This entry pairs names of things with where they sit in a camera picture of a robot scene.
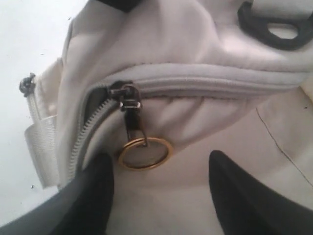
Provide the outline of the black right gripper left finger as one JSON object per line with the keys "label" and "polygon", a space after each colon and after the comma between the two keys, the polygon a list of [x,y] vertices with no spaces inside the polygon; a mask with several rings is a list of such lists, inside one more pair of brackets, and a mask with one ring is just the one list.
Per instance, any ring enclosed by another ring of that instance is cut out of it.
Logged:
{"label": "black right gripper left finger", "polygon": [[2,235],[104,235],[112,209],[112,159],[99,154],[67,186],[20,218]]}

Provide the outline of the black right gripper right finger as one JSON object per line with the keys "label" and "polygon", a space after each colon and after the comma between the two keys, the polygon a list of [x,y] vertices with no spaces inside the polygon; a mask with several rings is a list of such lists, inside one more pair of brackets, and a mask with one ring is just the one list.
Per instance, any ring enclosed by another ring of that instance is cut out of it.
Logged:
{"label": "black right gripper right finger", "polygon": [[225,153],[209,156],[209,186],[225,235],[311,235],[313,211],[270,189]]}

